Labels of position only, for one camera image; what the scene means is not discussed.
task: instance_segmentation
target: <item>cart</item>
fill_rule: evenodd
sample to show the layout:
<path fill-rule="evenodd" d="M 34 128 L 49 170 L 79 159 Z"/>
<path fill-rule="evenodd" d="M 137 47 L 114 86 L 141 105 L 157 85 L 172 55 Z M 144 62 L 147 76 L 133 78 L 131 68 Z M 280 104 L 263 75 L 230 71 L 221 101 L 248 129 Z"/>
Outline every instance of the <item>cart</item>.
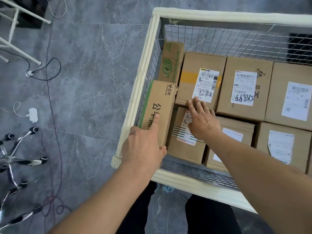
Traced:
<path fill-rule="evenodd" d="M 312 65 L 311 34 L 310 15 L 154 8 L 111 165 L 120 165 L 123 142 L 141 118 L 149 83 L 158 76 L 165 39 L 184 43 L 186 51 Z M 256 212 L 230 176 L 203 165 L 167 155 L 152 181 Z"/>

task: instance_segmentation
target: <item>person's left hand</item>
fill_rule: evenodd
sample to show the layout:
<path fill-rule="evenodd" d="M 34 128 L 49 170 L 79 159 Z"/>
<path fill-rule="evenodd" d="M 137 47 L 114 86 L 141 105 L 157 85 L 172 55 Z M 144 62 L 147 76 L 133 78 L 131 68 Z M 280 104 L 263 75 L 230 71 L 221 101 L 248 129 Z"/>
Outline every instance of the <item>person's left hand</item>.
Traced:
<path fill-rule="evenodd" d="M 130 135 L 122 146 L 121 164 L 128 164 L 151 178 L 167 154 L 166 146 L 158 147 L 159 114 L 155 114 L 149 130 L 132 126 Z"/>

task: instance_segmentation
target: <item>green leaf logo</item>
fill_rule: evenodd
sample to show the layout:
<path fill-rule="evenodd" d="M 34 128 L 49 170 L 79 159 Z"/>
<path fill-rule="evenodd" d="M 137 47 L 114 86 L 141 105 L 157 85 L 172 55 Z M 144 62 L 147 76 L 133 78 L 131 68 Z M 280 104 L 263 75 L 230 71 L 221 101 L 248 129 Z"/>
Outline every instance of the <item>green leaf logo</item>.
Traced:
<path fill-rule="evenodd" d="M 164 59 L 163 61 L 163 74 L 166 78 L 169 78 L 172 72 L 172 63 L 169 58 Z"/>

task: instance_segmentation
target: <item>yellow tape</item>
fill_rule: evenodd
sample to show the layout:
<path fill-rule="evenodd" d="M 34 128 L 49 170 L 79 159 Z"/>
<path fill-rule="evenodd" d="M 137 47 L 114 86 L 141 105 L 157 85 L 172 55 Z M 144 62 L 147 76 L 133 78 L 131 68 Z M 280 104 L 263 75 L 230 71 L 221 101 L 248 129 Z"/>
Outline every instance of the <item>yellow tape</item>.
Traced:
<path fill-rule="evenodd" d="M 188 71 L 182 71 L 180 83 L 190 83 L 190 84 L 196 84 L 198 77 L 198 73 L 188 72 Z M 218 76 L 218 80 L 216 82 L 216 88 L 219 88 L 222 81 L 222 75 Z"/>

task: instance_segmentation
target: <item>cream foam padding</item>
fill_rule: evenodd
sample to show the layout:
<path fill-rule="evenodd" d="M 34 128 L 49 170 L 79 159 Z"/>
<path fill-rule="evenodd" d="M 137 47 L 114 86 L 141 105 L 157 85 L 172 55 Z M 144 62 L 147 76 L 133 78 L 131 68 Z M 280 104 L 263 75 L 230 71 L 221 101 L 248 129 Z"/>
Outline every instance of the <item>cream foam padding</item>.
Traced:
<path fill-rule="evenodd" d="M 182 10 L 177 8 L 156 7 L 150 20 L 149 28 L 138 66 L 138 72 L 133 85 L 129 107 L 121 129 L 119 143 L 111 165 L 117 168 L 121 161 L 121 148 L 129 135 L 131 126 L 135 123 L 135 117 L 140 106 L 140 99 L 147 70 L 153 53 L 153 46 L 159 27 L 160 18 L 169 18 L 172 23 L 177 23 L 180 19 L 215 21 L 215 22 L 236 22 L 236 23 L 260 23 L 271 25 L 290 25 L 301 27 L 312 27 L 312 16 L 310 15 L 289 15 L 277 13 L 245 13 L 245 12 L 224 12 L 224 11 L 198 11 Z M 239 207 L 251 212 L 255 212 L 243 194 L 239 191 L 218 187 L 206 182 L 201 182 L 192 177 L 172 173 L 159 169 L 152 178 L 153 181 L 172 186 L 176 189 L 184 190 L 202 197 L 217 200 L 235 207 Z"/>

